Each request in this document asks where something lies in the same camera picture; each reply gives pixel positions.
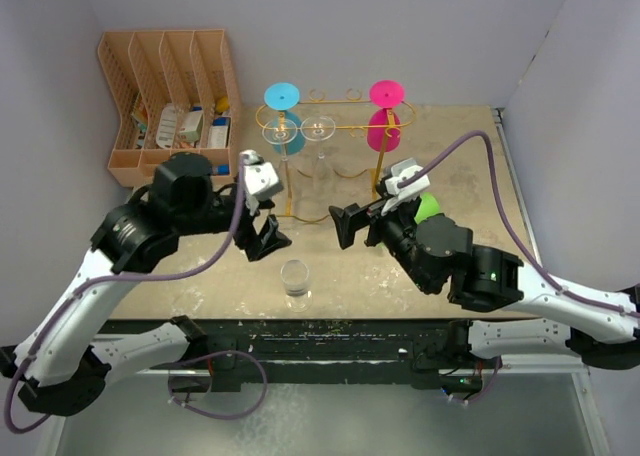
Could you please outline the pink plastic wine glass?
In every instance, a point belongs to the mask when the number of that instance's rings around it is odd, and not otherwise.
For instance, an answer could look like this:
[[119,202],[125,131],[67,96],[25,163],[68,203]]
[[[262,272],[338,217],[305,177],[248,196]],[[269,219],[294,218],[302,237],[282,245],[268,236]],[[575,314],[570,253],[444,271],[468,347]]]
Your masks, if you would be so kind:
[[378,152],[381,149],[383,138],[387,135],[388,112],[391,112],[393,121],[396,124],[399,123],[394,109],[403,102],[404,95],[404,87],[393,80],[381,80],[371,86],[369,98],[378,107],[378,110],[371,116],[367,129],[367,144],[372,150]]

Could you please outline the green white small box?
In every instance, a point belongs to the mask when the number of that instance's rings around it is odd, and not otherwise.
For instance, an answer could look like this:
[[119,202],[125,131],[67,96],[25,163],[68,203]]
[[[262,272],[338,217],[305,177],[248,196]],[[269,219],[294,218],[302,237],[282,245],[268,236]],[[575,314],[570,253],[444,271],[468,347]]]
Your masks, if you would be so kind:
[[200,140],[202,126],[204,121],[204,112],[202,109],[196,109],[188,112],[182,124],[177,131],[177,139],[179,142],[195,143]]

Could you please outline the peach plastic desk organizer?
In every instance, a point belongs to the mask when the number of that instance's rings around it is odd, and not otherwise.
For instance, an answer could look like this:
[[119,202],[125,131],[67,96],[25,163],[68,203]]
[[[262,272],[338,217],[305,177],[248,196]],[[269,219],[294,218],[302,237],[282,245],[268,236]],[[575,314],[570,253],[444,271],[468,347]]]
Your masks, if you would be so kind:
[[[107,31],[97,54],[120,117],[108,170],[121,186],[150,182],[155,169],[179,152],[200,154],[215,167],[227,165],[230,173],[215,175],[215,185],[233,179],[243,106],[225,30]],[[211,148],[209,128],[222,99],[230,105],[227,143]],[[156,141],[167,105],[180,119],[194,107],[203,110],[199,141],[193,147],[181,146],[177,133],[169,145]]]

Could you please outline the yellow sponge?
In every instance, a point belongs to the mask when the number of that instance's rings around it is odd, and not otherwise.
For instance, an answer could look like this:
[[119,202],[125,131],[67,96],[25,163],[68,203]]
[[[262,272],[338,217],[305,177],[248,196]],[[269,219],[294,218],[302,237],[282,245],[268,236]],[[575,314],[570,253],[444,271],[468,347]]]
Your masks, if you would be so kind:
[[230,109],[230,102],[227,96],[222,96],[215,103],[215,112],[216,113],[224,113],[225,111]]

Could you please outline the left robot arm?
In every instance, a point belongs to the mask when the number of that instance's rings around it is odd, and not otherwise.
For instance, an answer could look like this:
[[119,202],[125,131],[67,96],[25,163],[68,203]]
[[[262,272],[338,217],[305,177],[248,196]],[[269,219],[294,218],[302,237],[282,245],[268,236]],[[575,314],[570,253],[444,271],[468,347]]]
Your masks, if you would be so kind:
[[237,247],[251,261],[289,245],[274,216],[261,228],[253,224],[283,188],[270,162],[247,150],[233,182],[215,189],[212,176],[206,157],[177,153],[105,216],[54,308],[23,342],[2,348],[9,400],[41,418],[68,417],[139,371],[202,363],[208,336],[186,316],[116,342],[99,343],[96,335],[138,284],[159,280],[156,266],[177,251],[184,236],[223,234],[225,246]]

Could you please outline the clear wine glass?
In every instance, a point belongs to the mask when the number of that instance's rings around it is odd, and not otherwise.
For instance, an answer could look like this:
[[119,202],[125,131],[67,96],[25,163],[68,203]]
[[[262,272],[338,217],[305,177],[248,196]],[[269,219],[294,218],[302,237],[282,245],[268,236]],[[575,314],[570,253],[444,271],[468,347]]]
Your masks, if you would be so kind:
[[278,116],[269,121],[262,129],[262,136],[284,162],[287,162],[304,146],[301,142],[298,125],[284,116]]
[[310,116],[302,122],[300,129],[315,150],[311,177],[314,190],[319,195],[328,194],[333,184],[334,171],[326,154],[326,143],[335,133],[335,121],[328,116]]
[[285,304],[293,312],[304,312],[312,305],[310,271],[301,260],[289,260],[280,270]]

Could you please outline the blue plastic wine glass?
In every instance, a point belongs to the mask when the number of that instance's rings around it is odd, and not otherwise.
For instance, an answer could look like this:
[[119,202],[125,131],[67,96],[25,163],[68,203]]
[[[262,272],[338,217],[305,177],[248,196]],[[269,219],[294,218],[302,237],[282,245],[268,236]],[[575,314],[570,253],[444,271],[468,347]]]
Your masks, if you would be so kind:
[[299,89],[288,82],[271,85],[264,93],[266,106],[278,115],[263,128],[263,137],[276,152],[285,151],[287,156],[299,153],[305,146],[301,134],[301,120],[292,112],[300,102]]

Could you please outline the green plastic wine glass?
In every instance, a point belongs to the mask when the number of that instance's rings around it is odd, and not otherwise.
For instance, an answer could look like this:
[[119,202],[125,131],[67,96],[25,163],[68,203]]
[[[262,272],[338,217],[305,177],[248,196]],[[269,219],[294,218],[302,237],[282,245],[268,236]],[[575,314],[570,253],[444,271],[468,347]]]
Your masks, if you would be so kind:
[[440,212],[440,205],[435,196],[432,193],[425,192],[420,196],[420,203],[414,216],[414,222],[420,224]]

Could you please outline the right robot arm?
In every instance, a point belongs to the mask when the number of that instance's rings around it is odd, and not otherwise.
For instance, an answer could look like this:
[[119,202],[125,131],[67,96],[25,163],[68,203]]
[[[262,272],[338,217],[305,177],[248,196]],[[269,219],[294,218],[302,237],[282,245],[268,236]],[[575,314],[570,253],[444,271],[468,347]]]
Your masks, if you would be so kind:
[[496,310],[529,314],[529,319],[458,323],[445,342],[446,359],[467,367],[477,358],[506,354],[568,354],[586,365],[627,370],[639,364],[639,291],[599,290],[544,276],[504,250],[479,245],[469,228],[442,213],[417,222],[420,200],[390,211],[381,198],[367,206],[332,206],[339,245],[353,245],[367,230],[366,245],[383,244],[424,294],[449,289],[450,303],[475,313]]

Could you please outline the white oval label card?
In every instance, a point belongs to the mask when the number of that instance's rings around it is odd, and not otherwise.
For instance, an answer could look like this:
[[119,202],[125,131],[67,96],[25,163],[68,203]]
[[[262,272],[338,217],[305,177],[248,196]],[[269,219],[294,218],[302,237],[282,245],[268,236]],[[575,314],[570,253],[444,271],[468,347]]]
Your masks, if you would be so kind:
[[160,120],[155,134],[155,144],[159,149],[171,149],[177,126],[177,112],[175,106],[167,104],[161,111]]

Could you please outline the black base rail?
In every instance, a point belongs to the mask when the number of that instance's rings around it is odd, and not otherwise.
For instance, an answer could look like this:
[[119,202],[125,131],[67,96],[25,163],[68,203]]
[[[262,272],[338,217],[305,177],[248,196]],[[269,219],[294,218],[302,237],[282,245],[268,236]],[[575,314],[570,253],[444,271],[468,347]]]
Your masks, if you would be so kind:
[[213,370],[212,390],[244,383],[408,385],[475,393],[499,356],[471,353],[470,321],[444,319],[200,319],[207,340],[171,370]]

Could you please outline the blue grey glue stick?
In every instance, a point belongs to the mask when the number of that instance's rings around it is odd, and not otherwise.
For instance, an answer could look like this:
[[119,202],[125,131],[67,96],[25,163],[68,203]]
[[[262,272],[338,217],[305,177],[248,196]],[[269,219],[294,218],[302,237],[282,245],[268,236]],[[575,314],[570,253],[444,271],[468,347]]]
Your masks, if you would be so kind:
[[230,174],[230,168],[228,165],[216,165],[212,168],[212,172],[214,175],[219,176],[219,175],[229,175]]

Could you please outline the white box blue cap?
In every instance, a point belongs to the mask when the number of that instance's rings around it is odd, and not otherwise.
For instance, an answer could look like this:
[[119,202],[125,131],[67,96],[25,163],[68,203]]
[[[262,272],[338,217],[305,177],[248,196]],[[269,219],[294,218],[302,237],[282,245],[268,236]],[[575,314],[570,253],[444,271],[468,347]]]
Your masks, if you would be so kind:
[[229,144],[231,129],[231,118],[220,116],[213,120],[209,127],[209,135],[207,140],[208,149],[223,149]]

